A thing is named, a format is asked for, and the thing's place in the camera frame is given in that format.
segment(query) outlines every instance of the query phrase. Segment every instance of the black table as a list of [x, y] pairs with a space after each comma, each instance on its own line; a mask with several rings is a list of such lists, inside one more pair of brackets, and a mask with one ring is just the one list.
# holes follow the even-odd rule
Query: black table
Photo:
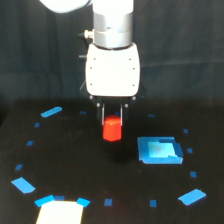
[[[55, 106], [63, 111], [40, 116]], [[109, 105], [106, 113], [118, 109]], [[174, 136], [184, 152], [183, 164], [143, 164], [137, 147], [141, 136]], [[144, 100], [130, 109], [123, 140], [109, 143], [102, 139], [89, 101], [17, 102], [0, 129], [0, 223], [35, 223], [39, 208], [34, 201], [48, 195], [90, 200], [82, 224], [224, 223], [223, 136], [222, 106]], [[20, 171], [15, 171], [17, 164], [23, 164]], [[190, 171], [197, 172], [196, 179]], [[35, 191], [20, 192], [11, 183], [19, 177]], [[193, 189], [207, 197], [190, 206], [177, 199]], [[105, 198], [113, 199], [112, 207], [104, 206]], [[157, 200], [156, 208], [149, 206], [150, 199]]]

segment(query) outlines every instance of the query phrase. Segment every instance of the red cube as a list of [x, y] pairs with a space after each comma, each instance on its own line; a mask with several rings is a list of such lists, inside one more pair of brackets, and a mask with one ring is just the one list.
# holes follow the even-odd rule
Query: red cube
[[116, 115], [105, 117], [103, 139], [114, 142], [121, 139], [121, 118]]

